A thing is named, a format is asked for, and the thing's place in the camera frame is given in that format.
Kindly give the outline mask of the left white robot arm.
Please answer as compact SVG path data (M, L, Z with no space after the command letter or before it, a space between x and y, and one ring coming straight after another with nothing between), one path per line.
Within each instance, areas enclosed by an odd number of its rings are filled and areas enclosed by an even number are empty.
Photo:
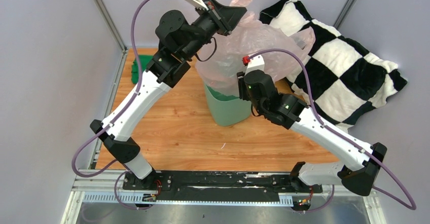
M216 0L203 0L207 9L196 9L198 18L189 23L179 10L167 11L155 33L158 51L141 80L121 104L105 119L93 120L91 130L114 158L136 177L143 190L155 185L153 167L140 152L131 134L149 109L170 91L190 69L193 56L217 33L228 36L246 14L245 7L224 6Z

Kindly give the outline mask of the pink translucent trash bag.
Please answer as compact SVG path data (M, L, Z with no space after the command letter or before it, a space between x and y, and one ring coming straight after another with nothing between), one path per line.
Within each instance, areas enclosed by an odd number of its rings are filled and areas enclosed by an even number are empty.
M246 12L231 35L214 37L217 48L203 46L198 53L203 60L196 62L195 68L207 86L227 96L239 95L237 73L246 70L244 56L266 49L285 49L304 61L315 42L312 28L286 35L279 28L263 24L252 11Z

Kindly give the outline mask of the green plastic trash bin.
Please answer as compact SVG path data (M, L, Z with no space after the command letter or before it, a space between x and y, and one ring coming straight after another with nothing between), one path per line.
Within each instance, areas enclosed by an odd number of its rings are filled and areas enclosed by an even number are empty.
M204 84L207 106L210 114L219 126L231 126L251 115L251 102L236 96L226 96Z

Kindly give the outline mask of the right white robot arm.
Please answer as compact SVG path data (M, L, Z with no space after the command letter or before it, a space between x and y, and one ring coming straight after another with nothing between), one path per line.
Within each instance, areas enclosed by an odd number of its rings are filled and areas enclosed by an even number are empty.
M356 139L325 119L318 120L303 100L279 93L271 77L261 70L238 72L239 97L250 101L271 123L313 140L338 158L337 162L298 162L290 173L290 187L303 192L311 185L342 185L359 196L368 196L387 152L381 143Z

